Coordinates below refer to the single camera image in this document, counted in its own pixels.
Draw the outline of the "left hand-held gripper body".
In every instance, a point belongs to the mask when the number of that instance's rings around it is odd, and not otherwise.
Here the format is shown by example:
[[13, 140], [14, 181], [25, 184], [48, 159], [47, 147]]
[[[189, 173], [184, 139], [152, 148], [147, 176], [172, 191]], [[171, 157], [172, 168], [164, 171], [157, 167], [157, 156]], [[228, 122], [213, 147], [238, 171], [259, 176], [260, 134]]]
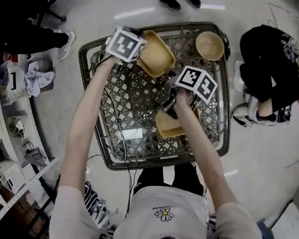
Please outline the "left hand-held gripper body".
[[106, 52], [124, 62], [134, 62], [141, 55], [147, 41], [127, 27], [117, 27], [106, 39]]

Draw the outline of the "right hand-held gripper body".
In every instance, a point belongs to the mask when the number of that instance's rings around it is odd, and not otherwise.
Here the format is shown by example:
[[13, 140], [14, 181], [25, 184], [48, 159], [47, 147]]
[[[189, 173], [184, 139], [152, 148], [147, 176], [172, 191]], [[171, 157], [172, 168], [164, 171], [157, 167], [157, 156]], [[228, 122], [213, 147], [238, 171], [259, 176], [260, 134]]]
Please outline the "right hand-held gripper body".
[[194, 94], [194, 99], [190, 104], [191, 108], [194, 108], [194, 105], [196, 105], [196, 102], [199, 100], [209, 104], [218, 87], [216, 81], [207, 71], [192, 66], [185, 66], [178, 76], [176, 75], [169, 79], [165, 85], [169, 92], [169, 97], [162, 102], [162, 109], [174, 119], [176, 119], [177, 116], [175, 112], [172, 111], [172, 108], [176, 103], [178, 88], [184, 88]]

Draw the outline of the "person's right hand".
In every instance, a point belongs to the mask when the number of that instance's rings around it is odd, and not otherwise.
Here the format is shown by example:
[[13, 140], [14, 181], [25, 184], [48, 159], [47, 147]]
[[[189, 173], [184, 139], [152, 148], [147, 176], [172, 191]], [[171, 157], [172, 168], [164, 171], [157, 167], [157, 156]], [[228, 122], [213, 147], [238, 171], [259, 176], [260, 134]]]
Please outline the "person's right hand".
[[192, 93], [184, 88], [180, 88], [175, 98], [174, 111], [177, 116], [191, 109]]

